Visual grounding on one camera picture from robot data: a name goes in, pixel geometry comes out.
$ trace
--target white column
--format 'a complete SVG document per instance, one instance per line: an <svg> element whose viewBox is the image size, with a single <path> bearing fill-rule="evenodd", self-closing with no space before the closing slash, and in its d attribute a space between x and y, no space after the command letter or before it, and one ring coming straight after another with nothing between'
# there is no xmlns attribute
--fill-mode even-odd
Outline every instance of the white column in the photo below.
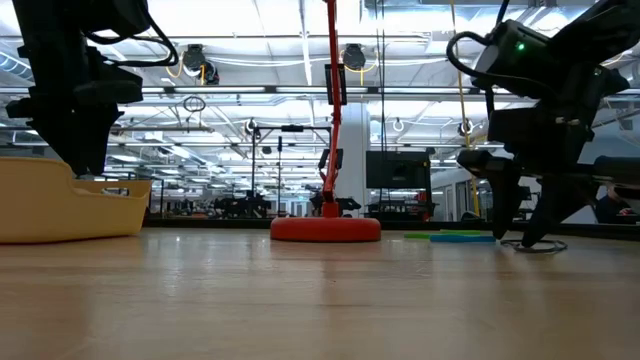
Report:
<svg viewBox="0 0 640 360"><path fill-rule="evenodd" d="M344 150L342 169L336 181L336 197L353 198L362 205L360 211L345 212L353 217L363 217L369 203L365 185L365 153L369 149L369 112L366 104L355 103L342 107L342 126L338 148Z"/></svg>

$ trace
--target red circular base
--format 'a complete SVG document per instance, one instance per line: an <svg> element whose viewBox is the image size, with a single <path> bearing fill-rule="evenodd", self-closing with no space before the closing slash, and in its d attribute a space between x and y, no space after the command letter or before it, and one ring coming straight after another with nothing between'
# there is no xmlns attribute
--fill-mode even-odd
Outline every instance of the red circular base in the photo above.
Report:
<svg viewBox="0 0 640 360"><path fill-rule="evenodd" d="M380 241L376 219L277 218L271 222L271 239L302 242Z"/></svg>

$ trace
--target person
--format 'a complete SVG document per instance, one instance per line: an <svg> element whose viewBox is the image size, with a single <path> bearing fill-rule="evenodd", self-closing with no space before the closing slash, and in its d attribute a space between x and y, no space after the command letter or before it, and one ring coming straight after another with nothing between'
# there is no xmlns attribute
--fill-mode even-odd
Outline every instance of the person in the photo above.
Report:
<svg viewBox="0 0 640 360"><path fill-rule="evenodd" d="M633 211L617 193L613 185L607 185L607 195L596 203L596 218L600 224L635 224L635 220L625 215Z"/></svg>

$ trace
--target red stand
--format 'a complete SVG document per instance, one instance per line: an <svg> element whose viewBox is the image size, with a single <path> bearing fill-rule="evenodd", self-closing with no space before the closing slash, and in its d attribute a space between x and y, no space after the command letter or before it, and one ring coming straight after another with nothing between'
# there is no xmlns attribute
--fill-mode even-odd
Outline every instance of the red stand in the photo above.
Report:
<svg viewBox="0 0 640 360"><path fill-rule="evenodd" d="M342 123L342 96L338 73L338 32L336 31L336 0L326 0L329 18L331 53L331 83L333 87L333 133L329 150L329 168L322 196L322 218L277 218L271 222L271 238L283 241L365 242L380 240L380 223L376 219L341 218L334 188L338 170L336 153Z"/></svg>

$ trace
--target blue flat object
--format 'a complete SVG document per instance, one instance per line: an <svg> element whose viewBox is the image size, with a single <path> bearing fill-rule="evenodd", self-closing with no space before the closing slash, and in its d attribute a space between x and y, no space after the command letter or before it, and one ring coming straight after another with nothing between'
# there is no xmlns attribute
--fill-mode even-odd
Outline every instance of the blue flat object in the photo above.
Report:
<svg viewBox="0 0 640 360"><path fill-rule="evenodd" d="M495 243L496 238L491 235L431 235L431 241L448 243Z"/></svg>

